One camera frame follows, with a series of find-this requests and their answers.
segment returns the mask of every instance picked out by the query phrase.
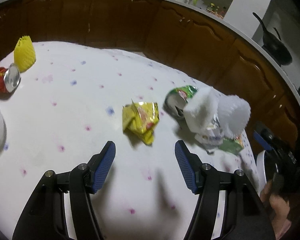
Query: floral tablecloth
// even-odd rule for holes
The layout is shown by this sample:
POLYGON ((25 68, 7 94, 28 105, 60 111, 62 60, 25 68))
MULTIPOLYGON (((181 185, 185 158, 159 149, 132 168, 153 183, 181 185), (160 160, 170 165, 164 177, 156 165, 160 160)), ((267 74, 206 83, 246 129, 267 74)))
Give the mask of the floral tablecloth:
MULTIPOLYGON (((179 139, 202 162, 220 171, 243 169, 258 187, 245 132, 239 157, 220 150, 208 155, 186 124, 162 109, 169 90, 204 83, 122 50, 56 41, 34 43, 34 48, 37 61, 22 73, 17 90, 0 97, 6 125, 0 147, 0 230, 9 239, 45 171, 70 171, 99 153, 108 140, 116 144, 116 157, 103 188, 91 195, 106 239, 184 238, 198 196, 186 187, 175 158, 179 139), (151 146, 122 133, 122 106, 131 99, 158 102, 160 122, 151 146)), ((0 66, 12 62, 10 53, 0 66)), ((213 238, 220 234, 224 198, 221 192, 213 238)), ((69 236, 76 238, 69 194, 65 209, 69 236)))

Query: countertop edge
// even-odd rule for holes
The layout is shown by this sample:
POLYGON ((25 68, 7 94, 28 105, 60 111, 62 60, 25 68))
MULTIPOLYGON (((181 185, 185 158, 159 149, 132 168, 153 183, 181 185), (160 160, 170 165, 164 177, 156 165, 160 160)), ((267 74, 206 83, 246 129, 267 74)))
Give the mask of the countertop edge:
MULTIPOLYGON (((0 0, 0 4, 3 2, 6 2, 9 0, 0 0)), ((239 36, 241 36, 242 38, 244 38, 247 42, 249 42, 253 47, 255 47, 255 49, 257 49, 269 62, 270 64, 276 69, 276 71, 280 74, 280 76, 282 76, 282 78, 284 79, 284 81, 287 83, 288 87, 290 88, 290 90, 292 91, 293 95, 295 96, 299 106, 300 106, 300 95, 298 94, 297 89, 294 87, 293 83, 290 81, 290 79, 288 78, 287 74, 279 67, 279 65, 274 61, 273 58, 270 57, 270 55, 268 55, 255 41, 253 41, 251 38, 249 38, 247 35, 245 35, 244 33, 242 33, 241 31, 239 31, 238 29, 236 29, 235 27, 233 27, 231 24, 229 24, 228 22, 221 20, 220 18, 216 17, 213 14, 208 13, 205 10, 199 9, 197 7, 191 6, 189 4, 185 4, 185 3, 181 3, 175 0, 165 0, 168 2, 173 2, 176 3, 178 5, 182 5, 184 7, 187 7, 189 9, 195 10, 199 13, 204 14, 207 17, 210 17, 214 20, 216 20, 217 22, 223 24, 224 26, 228 27, 230 30, 232 30, 233 32, 235 32, 236 34, 238 34, 239 36)))

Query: crushed can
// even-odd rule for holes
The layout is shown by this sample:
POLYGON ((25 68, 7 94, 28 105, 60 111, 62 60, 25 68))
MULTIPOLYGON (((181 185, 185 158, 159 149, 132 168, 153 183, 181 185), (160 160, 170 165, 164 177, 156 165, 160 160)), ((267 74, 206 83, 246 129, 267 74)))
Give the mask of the crushed can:
POLYGON ((9 68, 0 67, 0 93, 11 93, 21 80, 17 66, 12 63, 9 68))
POLYGON ((194 86, 185 86, 171 90, 164 101, 164 109, 176 119, 184 119, 183 108, 198 89, 194 86))

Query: metal screw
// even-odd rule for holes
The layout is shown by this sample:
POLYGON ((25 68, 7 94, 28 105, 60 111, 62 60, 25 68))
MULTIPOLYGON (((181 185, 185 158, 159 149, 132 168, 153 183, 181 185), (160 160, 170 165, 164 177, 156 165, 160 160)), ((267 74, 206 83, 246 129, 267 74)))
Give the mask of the metal screw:
POLYGON ((53 171, 46 171, 46 177, 51 177, 53 175, 53 171))
POLYGON ((237 173, 239 176, 243 176, 243 175, 244 175, 243 170, 237 170, 236 173, 237 173))
POLYGON ((204 164, 202 164, 202 168, 207 171, 207 170, 211 169, 211 165, 208 163, 204 163, 204 164))
POLYGON ((86 163, 81 163, 78 165, 79 170, 85 170, 87 168, 87 164, 86 163))

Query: silver can lid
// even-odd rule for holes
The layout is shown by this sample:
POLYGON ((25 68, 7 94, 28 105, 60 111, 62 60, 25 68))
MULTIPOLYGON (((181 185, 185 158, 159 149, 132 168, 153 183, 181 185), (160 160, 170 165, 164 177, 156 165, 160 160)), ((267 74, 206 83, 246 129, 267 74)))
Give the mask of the silver can lid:
POLYGON ((3 81, 9 93, 17 88, 21 80, 17 65, 12 63, 4 74, 3 81))

